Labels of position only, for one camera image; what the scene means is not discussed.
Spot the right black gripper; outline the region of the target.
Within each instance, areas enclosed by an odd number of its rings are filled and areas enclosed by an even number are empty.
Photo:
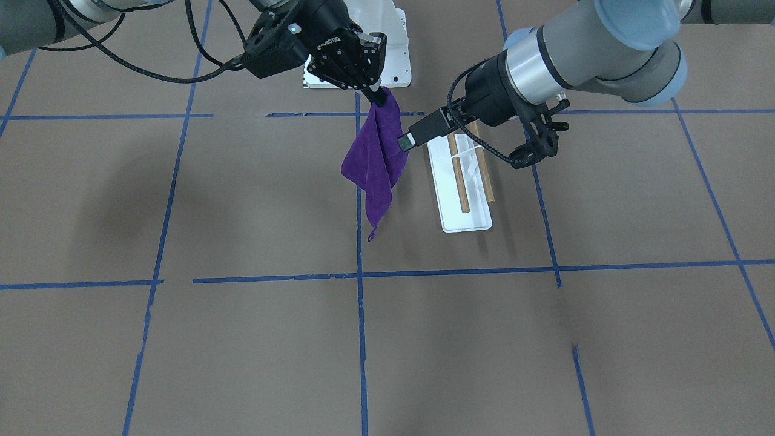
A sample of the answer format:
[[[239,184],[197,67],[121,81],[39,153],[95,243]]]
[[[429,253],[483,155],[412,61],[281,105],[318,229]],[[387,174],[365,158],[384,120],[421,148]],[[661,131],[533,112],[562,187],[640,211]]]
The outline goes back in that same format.
[[[362,90],[377,107],[388,99],[377,85],[384,71],[388,36],[365,33],[343,1],[304,1],[297,16],[299,40],[312,57],[308,71],[342,89]]]

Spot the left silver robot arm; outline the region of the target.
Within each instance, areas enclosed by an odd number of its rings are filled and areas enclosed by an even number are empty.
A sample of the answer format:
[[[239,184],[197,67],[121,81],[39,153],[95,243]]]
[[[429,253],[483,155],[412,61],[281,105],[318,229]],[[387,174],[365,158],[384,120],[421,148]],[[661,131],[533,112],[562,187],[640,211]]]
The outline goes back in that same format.
[[[608,94],[658,107],[678,94],[688,62],[674,36],[684,23],[773,23],[772,1],[579,1],[462,72],[463,97],[409,127],[402,151],[460,130],[513,168],[558,151],[565,92]]]

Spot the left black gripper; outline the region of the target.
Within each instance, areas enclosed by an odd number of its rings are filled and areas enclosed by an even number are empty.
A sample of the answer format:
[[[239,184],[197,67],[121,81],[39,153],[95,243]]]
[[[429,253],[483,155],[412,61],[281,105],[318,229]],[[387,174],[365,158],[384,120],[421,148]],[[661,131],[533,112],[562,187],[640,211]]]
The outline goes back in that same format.
[[[445,108],[409,126],[398,138],[398,146],[408,152],[453,133],[468,121],[497,127],[525,115],[526,110],[527,102],[518,94],[507,68],[507,52],[502,51],[461,72],[449,86]]]

